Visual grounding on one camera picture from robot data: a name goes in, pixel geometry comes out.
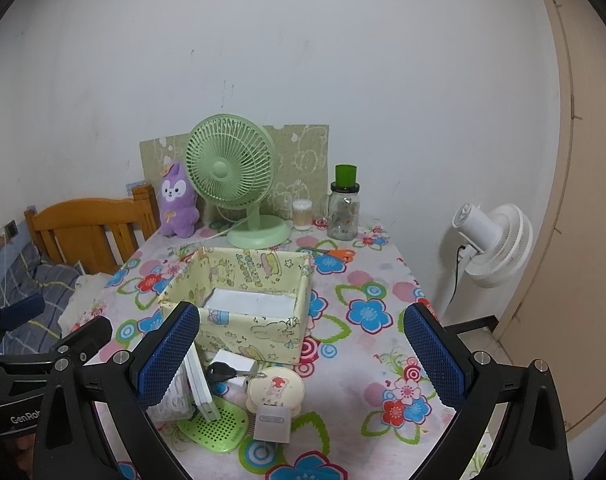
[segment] cotton swab container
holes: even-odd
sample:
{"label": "cotton swab container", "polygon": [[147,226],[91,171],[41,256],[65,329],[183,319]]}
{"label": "cotton swab container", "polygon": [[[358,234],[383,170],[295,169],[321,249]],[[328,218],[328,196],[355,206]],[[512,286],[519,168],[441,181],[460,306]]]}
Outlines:
{"label": "cotton swab container", "polygon": [[292,202],[292,227],[297,231],[312,228],[312,201],[306,198]]}

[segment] key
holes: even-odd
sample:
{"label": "key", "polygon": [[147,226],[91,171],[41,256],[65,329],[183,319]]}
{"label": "key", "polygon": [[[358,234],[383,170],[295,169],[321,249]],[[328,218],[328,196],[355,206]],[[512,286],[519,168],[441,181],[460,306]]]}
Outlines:
{"label": "key", "polygon": [[233,379],[234,377],[265,378],[267,375],[262,372],[255,374],[249,372],[239,372],[232,368],[229,364],[219,361],[210,363],[208,368],[205,370],[205,378],[211,383],[224,383],[225,381]]}

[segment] fan base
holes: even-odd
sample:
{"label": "fan base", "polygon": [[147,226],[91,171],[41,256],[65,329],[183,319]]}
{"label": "fan base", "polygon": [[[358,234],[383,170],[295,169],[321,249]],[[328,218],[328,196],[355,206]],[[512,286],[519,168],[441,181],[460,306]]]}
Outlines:
{"label": "fan base", "polygon": [[267,249],[281,245],[292,234],[287,223],[277,216],[260,215],[260,228],[250,229],[248,222],[232,227],[227,240],[240,249]]}

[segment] blue plaid bedding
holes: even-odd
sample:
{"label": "blue plaid bedding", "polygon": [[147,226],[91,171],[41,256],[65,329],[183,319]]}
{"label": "blue plaid bedding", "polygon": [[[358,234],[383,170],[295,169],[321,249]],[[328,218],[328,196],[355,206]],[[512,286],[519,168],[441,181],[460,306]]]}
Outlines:
{"label": "blue plaid bedding", "polygon": [[0,346],[3,354],[47,352],[61,337],[58,317],[63,313],[80,272],[68,265],[55,265],[41,258],[30,242],[11,264],[0,285],[0,308],[32,294],[42,294],[44,312],[7,333]]}

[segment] fan grille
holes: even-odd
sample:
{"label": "fan grille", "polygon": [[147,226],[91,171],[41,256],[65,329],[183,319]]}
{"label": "fan grille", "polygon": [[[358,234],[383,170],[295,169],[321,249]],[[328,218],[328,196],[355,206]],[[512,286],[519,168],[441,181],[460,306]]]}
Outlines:
{"label": "fan grille", "polygon": [[274,180],[274,143],[262,126],[230,114],[201,121],[187,143],[185,165],[209,202],[242,209],[260,202]]}
{"label": "fan grille", "polygon": [[500,226],[496,247],[473,257],[465,267],[477,285],[491,288],[506,282],[523,265],[532,247],[532,224],[513,204],[497,207],[489,218]]}

